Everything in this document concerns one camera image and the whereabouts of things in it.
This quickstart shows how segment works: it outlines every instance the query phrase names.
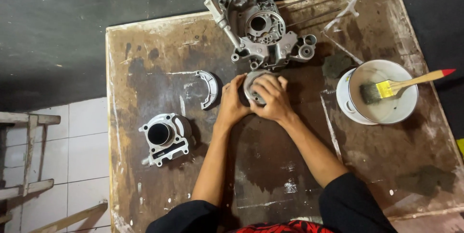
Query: dirty table surface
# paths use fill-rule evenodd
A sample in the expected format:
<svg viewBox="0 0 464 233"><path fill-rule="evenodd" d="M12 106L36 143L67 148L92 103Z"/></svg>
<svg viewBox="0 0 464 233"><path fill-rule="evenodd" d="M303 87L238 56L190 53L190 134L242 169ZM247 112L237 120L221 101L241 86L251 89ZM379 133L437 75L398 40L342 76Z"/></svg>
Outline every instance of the dirty table surface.
<svg viewBox="0 0 464 233"><path fill-rule="evenodd" d="M432 84L419 86L417 108L406 121L368 126L340 111L334 92L339 79L322 76L323 58L340 52L355 62L389 59L414 76L427 72L403 1L310 0L280 12L289 24L350 2L353 9L338 20L330 14L287 29L318 39L310 62L281 71L294 110L368 184L390 219L463 210L463 163ZM201 110L206 83L193 71L210 71L225 84L249 65L232 64L232 44L209 12L109 27L106 45L112 226L144 232L151 221L189 201L211 140L218 106ZM171 112L190 120L196 145L160 168L142 165L149 148L138 128ZM395 182L424 165L456 174L452 192L438 188L423 196ZM290 137L255 115L232 130L225 185L226 228L319 215L322 189Z"/></svg>

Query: aluminum engine part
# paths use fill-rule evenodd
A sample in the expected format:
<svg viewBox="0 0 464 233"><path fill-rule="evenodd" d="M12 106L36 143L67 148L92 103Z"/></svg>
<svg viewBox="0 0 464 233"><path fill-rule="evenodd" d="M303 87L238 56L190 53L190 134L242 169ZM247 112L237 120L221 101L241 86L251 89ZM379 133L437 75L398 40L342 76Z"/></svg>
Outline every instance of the aluminum engine part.
<svg viewBox="0 0 464 233"><path fill-rule="evenodd" d="M265 69L258 69L256 71L252 71L248 73L243 81L243 91L245 92L245 96L248 100L253 100L256 102L257 105L263 106L266 104L264 99L252 89L253 81L264 75L264 74L272 74L271 71Z"/></svg>
<svg viewBox="0 0 464 233"><path fill-rule="evenodd" d="M159 114L140 127L139 131L145 133L150 147L148 158L142 160L143 165L156 164L161 167L164 158L172 160L188 154L189 146L195 144L189 121L175 113Z"/></svg>
<svg viewBox="0 0 464 233"><path fill-rule="evenodd" d="M211 73L206 71L196 71L195 76L198 76L204 80L208 86L208 96L206 97L205 101L201 103L201 109L205 110L212 103L214 103L214 101L216 101L218 96L218 82Z"/></svg>
<svg viewBox="0 0 464 233"><path fill-rule="evenodd" d="M314 56L316 42L309 45L306 37L287 33L274 0L206 0L205 6L235 46L233 63L278 71L289 60L306 62Z"/></svg>

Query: yellow brush ferrule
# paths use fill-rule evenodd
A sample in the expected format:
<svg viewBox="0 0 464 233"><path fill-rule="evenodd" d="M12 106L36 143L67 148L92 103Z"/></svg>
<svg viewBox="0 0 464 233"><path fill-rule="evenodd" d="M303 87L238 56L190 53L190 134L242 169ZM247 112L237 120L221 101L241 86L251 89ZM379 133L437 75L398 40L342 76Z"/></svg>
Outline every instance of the yellow brush ferrule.
<svg viewBox="0 0 464 233"><path fill-rule="evenodd" d="M377 84L375 84L375 86L377 87L377 90L379 90L380 98L382 98L382 99L394 95L388 80L377 83Z"/></svg>

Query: hand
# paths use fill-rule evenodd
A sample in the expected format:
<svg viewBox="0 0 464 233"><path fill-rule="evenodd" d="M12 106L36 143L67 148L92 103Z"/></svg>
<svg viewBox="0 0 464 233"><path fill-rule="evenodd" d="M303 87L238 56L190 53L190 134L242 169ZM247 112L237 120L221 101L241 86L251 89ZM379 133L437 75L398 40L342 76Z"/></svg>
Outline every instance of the hand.
<svg viewBox="0 0 464 233"><path fill-rule="evenodd" d="M256 78L252 89L264 99L266 105L260 107L255 101L249 100L252 112L281 125L282 122L288 121L295 113L287 96L287 83L288 81L282 76L276 78L273 75L265 74Z"/></svg>
<svg viewBox="0 0 464 233"><path fill-rule="evenodd" d="M246 115L252 113L249 107L239 100L238 89L247 76L246 73L235 76L232 81L222 88L221 107L214 126L230 129Z"/></svg>

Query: black sleeve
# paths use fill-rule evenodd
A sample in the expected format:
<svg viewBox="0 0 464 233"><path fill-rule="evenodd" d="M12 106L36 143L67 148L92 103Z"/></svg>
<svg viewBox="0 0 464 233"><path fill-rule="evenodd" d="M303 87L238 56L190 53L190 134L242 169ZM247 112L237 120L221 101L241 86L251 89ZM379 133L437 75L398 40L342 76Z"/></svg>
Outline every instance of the black sleeve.
<svg viewBox="0 0 464 233"><path fill-rule="evenodd" d="M346 173L325 187L319 197L324 226L333 232L396 232L366 184Z"/></svg>
<svg viewBox="0 0 464 233"><path fill-rule="evenodd" d="M146 233L216 233L219 224L219 208L204 200L192 200L171 209L166 215L153 221Z"/></svg>

